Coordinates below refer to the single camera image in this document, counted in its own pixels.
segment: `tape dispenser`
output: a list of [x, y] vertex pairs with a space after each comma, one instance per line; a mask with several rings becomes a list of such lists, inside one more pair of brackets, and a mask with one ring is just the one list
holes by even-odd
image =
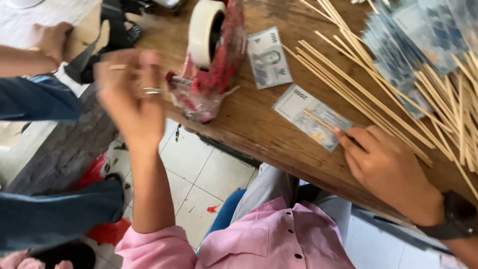
[[183, 73], [166, 76], [173, 103], [186, 119], [207, 124], [217, 117], [223, 99], [238, 88], [232, 83], [246, 46], [242, 0], [199, 0]]

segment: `wooden table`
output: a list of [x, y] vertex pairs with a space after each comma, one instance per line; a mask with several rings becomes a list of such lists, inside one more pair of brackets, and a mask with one ring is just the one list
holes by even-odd
[[[135, 17], [134, 20], [144, 30], [144, 37], [137, 47], [162, 51], [164, 53], [164, 68], [180, 73], [186, 55], [189, 18], [196, 2], [196, 0], [188, 0], [178, 17], [167, 13], [162, 13], [161, 16]], [[354, 33], [359, 34], [365, 28], [364, 19], [366, 12], [371, 11], [370, 6], [367, 4], [352, 5], [349, 0], [336, 0], [333, 1], [333, 4]], [[340, 55], [336, 49], [314, 34], [314, 30], [320, 30], [326, 36], [332, 37], [334, 34], [340, 35], [340, 32], [333, 23], [311, 11], [298, 0], [245, 0], [244, 15], [248, 33], [277, 26], [282, 43], [290, 48], [297, 45], [297, 40], [306, 40], [392, 108], [411, 126], [414, 126], [365, 70]], [[79, 46], [77, 50], [81, 47], [79, 40], [88, 43], [91, 42], [92, 37], [96, 37], [97, 34], [92, 32], [92, 29], [96, 29], [98, 26], [97, 24], [91, 26], [94, 18], [95, 16], [93, 16], [93, 20], [87, 18], [80, 24], [79, 34], [75, 34], [72, 41]], [[287, 61], [292, 77], [300, 87], [355, 122], [356, 125], [371, 124], [368, 118], [292, 56], [287, 55]], [[345, 161], [343, 148], [338, 147], [333, 153], [329, 153], [271, 108], [290, 86], [289, 84], [257, 90], [250, 63], [246, 59], [239, 68], [236, 84], [240, 88], [226, 98], [218, 117], [208, 125], [198, 125], [186, 121], [182, 117], [181, 111], [171, 103], [167, 103], [168, 117], [197, 130], [202, 135], [209, 136], [233, 149], [267, 162], [359, 206], [382, 215], [403, 219], [401, 215], [365, 190], [353, 178]], [[398, 124], [395, 123], [395, 125], [412, 138], [411, 134]], [[414, 138], [412, 140], [434, 162], [434, 168], [428, 168], [424, 163], [421, 164], [428, 179], [437, 188], [441, 191], [453, 189], [478, 205], [478, 201], [473, 197], [453, 162], [448, 161], [438, 149], [429, 150], [418, 140]], [[475, 186], [478, 186], [477, 175], [470, 173], [469, 176]]]

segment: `white tile floor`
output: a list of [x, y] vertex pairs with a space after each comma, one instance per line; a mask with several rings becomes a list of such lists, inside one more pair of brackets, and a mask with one ring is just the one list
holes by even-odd
[[[199, 247], [224, 200], [237, 188], [246, 188], [258, 170], [248, 164], [204, 144], [199, 138], [180, 128], [175, 140], [177, 123], [167, 121], [166, 135], [159, 146], [171, 186], [176, 224], [186, 230], [191, 246]], [[132, 178], [129, 173], [123, 186], [126, 192], [125, 217], [132, 218]], [[98, 246], [87, 238], [97, 253], [97, 269], [120, 268], [122, 258], [114, 254], [112, 245]], [[423, 252], [379, 231], [364, 221], [352, 218], [346, 252], [357, 269], [438, 269], [439, 256]]]

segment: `gold ring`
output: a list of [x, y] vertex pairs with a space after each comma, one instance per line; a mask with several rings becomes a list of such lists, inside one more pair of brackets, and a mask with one ring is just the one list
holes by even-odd
[[124, 69], [127, 69], [128, 66], [127, 65], [111, 65], [109, 66], [109, 70], [124, 70]]
[[143, 90], [147, 94], [161, 94], [160, 88], [143, 88]]

